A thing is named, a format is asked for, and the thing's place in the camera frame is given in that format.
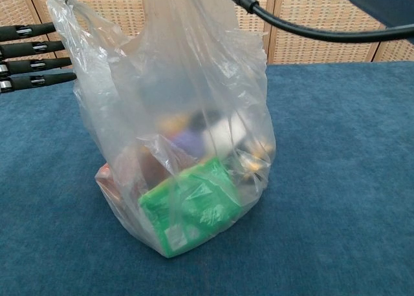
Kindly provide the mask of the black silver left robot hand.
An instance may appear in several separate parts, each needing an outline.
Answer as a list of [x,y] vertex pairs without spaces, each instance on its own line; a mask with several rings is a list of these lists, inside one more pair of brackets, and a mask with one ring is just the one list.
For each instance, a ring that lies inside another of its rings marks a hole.
[[19,42],[55,32],[52,22],[36,25],[10,25],[1,27],[1,93],[36,89],[74,81],[74,72],[59,74],[42,74],[37,72],[68,67],[70,58],[24,59],[16,58],[48,54],[64,49],[61,41]]

